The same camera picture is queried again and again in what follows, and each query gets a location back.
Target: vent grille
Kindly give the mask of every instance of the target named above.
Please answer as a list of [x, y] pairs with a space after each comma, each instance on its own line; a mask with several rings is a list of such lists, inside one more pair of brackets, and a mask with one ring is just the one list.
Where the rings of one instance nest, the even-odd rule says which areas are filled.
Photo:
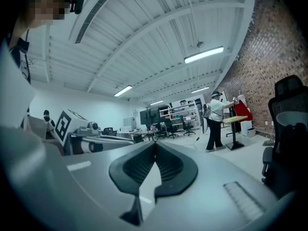
[[94, 16], [96, 15], [96, 13], [98, 12], [98, 10], [100, 10], [100, 8], [107, 2], [107, 0], [99, 0], [96, 5], [93, 7], [93, 9], [91, 10], [91, 12], [89, 13], [89, 15], [87, 16], [85, 22], [83, 23], [77, 39], [75, 41], [75, 44], [79, 44], [81, 42], [82, 37], [84, 36], [88, 26], [90, 25], [92, 19], [94, 18]]
[[247, 222], [254, 221], [262, 216], [266, 209], [253, 198], [237, 181], [224, 185], [231, 199], [239, 211], [246, 218]]

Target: woman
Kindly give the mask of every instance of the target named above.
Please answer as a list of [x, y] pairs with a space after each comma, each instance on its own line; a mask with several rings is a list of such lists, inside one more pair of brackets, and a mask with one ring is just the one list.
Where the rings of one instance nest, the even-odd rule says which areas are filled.
[[209, 104], [209, 117], [207, 119], [208, 126], [210, 127], [210, 138], [207, 143], [206, 151], [212, 152], [214, 151], [214, 142], [216, 148], [223, 149], [224, 146], [220, 141], [220, 124], [223, 119], [223, 110], [228, 109], [234, 105], [234, 102], [226, 103], [219, 101], [220, 93], [218, 91], [214, 91], [212, 93], [212, 100]]

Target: white floor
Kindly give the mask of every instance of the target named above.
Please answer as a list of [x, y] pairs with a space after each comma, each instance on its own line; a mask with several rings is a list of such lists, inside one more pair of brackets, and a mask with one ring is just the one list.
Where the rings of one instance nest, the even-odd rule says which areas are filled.
[[[210, 131], [206, 134], [202, 134], [202, 131], [197, 130], [194, 132], [196, 134], [191, 134], [189, 137], [187, 135], [183, 136], [184, 132], [177, 133], [179, 137], [173, 139], [169, 138], [159, 138], [161, 141], [166, 141], [169, 143], [174, 143], [182, 146], [186, 146], [187, 150], [198, 150], [200, 153], [207, 153], [205, 148], [209, 139]], [[223, 144], [232, 142], [232, 134], [226, 137], [227, 133], [231, 132], [231, 128], [221, 129], [221, 142]], [[263, 142], [268, 140], [265, 137], [256, 135], [252, 138], [247, 138], [239, 133], [236, 134], [236, 140], [244, 144], [244, 147], [237, 150], [231, 151], [229, 148], [215, 150], [210, 152], [217, 156], [221, 156], [226, 160], [234, 163], [236, 166], [250, 174], [252, 177], [261, 181], [262, 179], [262, 156], [265, 146], [262, 146]], [[140, 187], [140, 202], [142, 208], [143, 219], [146, 219], [151, 210], [154, 208], [154, 189], [161, 184], [159, 169], [156, 164], [154, 164], [149, 175]]]

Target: office chair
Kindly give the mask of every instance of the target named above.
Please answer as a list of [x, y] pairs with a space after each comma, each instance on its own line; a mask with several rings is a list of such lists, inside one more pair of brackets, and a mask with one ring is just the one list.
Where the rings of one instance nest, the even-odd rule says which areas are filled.
[[172, 136], [172, 137], [174, 138], [174, 136], [178, 136], [178, 134], [174, 134], [176, 131], [178, 131], [178, 129], [177, 129], [177, 128], [174, 128], [174, 127], [172, 126], [172, 123], [171, 123], [171, 121], [170, 121], [169, 118], [166, 118], [166, 119], [165, 119], [165, 125], [166, 125], [166, 127], [167, 127], [167, 132], [168, 132], [168, 133], [171, 133], [171, 134], [169, 134], [168, 137]]
[[165, 137], [167, 135], [167, 131], [165, 128], [162, 128], [162, 126], [160, 125], [160, 123], [155, 124], [155, 127], [159, 130], [158, 132], [156, 132], [156, 134], [158, 136], [156, 136], [155, 138], [158, 139], [159, 137]]
[[293, 75], [275, 84], [275, 97], [269, 101], [275, 127], [274, 147], [263, 153], [264, 178], [278, 198], [296, 190], [305, 165], [301, 155], [308, 138], [308, 87]]
[[183, 124], [183, 129], [186, 131], [186, 133], [188, 133], [188, 136], [189, 136], [190, 133], [196, 134], [195, 132], [191, 131], [191, 129], [193, 128], [193, 125], [191, 125], [190, 122], [188, 124], [186, 124], [182, 115], [180, 116], [180, 118], [181, 118], [181, 122]]
[[114, 131], [113, 128], [104, 128], [102, 131], [102, 135], [108, 135], [108, 136], [116, 136], [117, 131]]

